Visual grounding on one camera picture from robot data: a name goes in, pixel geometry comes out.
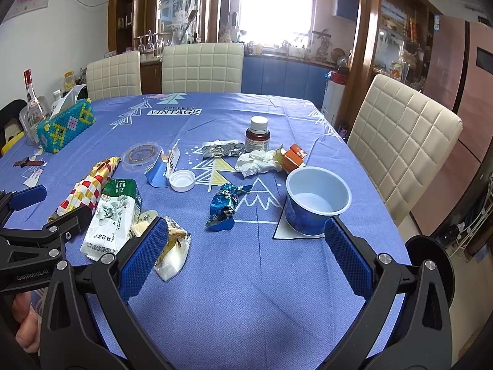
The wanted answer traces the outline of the left human hand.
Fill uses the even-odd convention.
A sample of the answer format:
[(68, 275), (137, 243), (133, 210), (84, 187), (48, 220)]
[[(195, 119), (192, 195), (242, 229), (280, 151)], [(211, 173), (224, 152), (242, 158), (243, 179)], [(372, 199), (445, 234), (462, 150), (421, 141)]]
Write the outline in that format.
[(12, 314), (19, 323), (16, 341), (26, 353), (36, 353), (40, 342), (39, 317), (31, 306), (31, 294), (28, 291), (16, 295)]

